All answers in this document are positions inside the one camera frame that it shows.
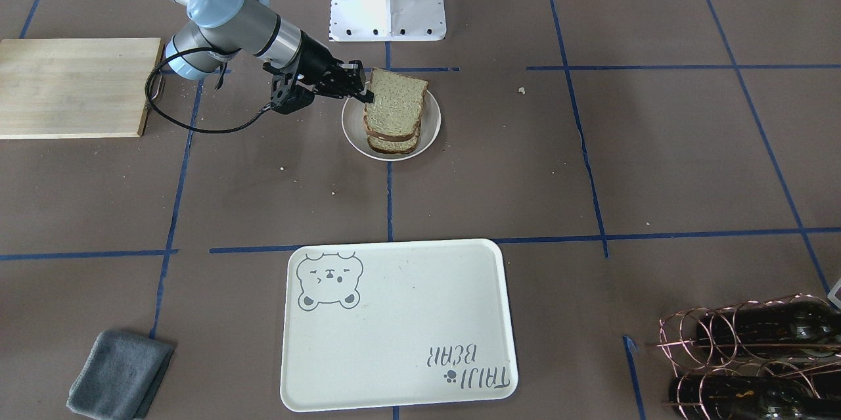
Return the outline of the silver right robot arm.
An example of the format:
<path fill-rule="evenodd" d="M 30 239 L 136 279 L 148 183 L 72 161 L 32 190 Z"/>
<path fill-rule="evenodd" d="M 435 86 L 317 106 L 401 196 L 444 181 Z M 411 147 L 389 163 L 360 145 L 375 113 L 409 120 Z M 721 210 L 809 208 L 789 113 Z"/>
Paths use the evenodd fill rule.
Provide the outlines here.
<path fill-rule="evenodd" d="M 166 57 L 183 78 L 206 78 L 237 53 L 260 58 L 273 76 L 270 109 L 291 114 L 315 96 L 371 103 L 363 64 L 334 58 L 327 46 L 271 9 L 269 0 L 169 0 L 186 9 L 187 24 L 171 38 Z"/>

